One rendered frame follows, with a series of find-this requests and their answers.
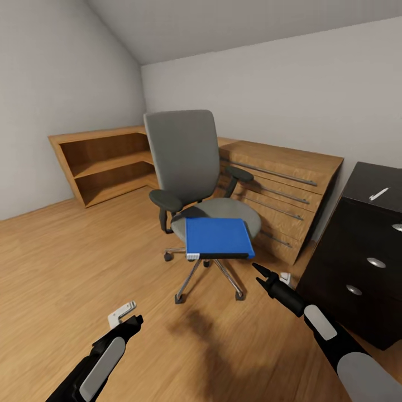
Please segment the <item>pen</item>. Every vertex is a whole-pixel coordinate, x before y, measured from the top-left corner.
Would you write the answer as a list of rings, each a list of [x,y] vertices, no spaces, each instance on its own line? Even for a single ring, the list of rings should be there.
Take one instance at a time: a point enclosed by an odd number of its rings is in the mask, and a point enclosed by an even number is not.
[[[381,194],[383,194],[383,193],[386,192],[387,190],[388,190],[388,188],[382,190],[381,192],[379,192],[379,193],[376,194],[376,195],[371,196],[371,197],[370,197],[371,200],[374,200],[374,199],[378,198]]]

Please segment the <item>swivel chair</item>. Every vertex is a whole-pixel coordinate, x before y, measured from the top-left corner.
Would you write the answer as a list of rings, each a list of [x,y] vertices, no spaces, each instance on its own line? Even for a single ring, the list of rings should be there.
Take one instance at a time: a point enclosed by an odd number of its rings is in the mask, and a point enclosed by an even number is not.
[[[261,230],[259,214],[249,205],[230,198],[238,179],[253,181],[254,176],[237,167],[226,167],[233,176],[223,198],[211,198],[221,174],[217,132],[210,110],[182,110],[150,112],[143,115],[145,131],[159,182],[159,189],[149,193],[150,200],[160,207],[161,229],[176,235],[186,244],[185,218],[242,218],[252,242]],[[167,212],[171,212],[167,228]],[[186,247],[165,250],[165,261],[171,260],[168,252],[186,252]],[[221,263],[213,261],[236,290],[236,300],[243,301],[243,292]],[[183,302],[182,293],[196,272],[202,259],[198,259],[185,283],[175,295],[175,304]],[[203,259],[209,267],[209,259]]]

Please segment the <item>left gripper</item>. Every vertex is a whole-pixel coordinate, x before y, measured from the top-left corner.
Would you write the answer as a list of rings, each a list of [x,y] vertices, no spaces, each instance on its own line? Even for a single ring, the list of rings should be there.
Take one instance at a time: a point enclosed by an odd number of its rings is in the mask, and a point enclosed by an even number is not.
[[[121,329],[122,331],[124,331],[127,335],[127,341],[128,341],[131,337],[133,337],[136,333],[138,333],[141,330],[142,323],[143,323],[142,315],[139,315],[138,317],[134,315],[130,319],[126,320],[124,323],[115,327],[115,330]]]

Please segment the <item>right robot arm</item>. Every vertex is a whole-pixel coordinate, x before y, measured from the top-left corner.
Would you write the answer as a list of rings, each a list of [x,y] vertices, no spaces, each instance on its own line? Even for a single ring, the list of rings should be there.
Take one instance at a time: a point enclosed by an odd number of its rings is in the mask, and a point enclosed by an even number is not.
[[[291,273],[281,277],[253,263],[264,277],[256,280],[313,330],[314,338],[342,381],[352,402],[402,402],[402,385],[389,375],[361,345],[335,320],[331,311],[311,298],[304,298],[291,288]]]

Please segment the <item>folder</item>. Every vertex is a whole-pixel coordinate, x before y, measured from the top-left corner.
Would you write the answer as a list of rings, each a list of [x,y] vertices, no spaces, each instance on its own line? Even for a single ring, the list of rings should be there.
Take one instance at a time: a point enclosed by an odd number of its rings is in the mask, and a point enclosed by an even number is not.
[[[186,217],[186,259],[252,259],[242,218]]]

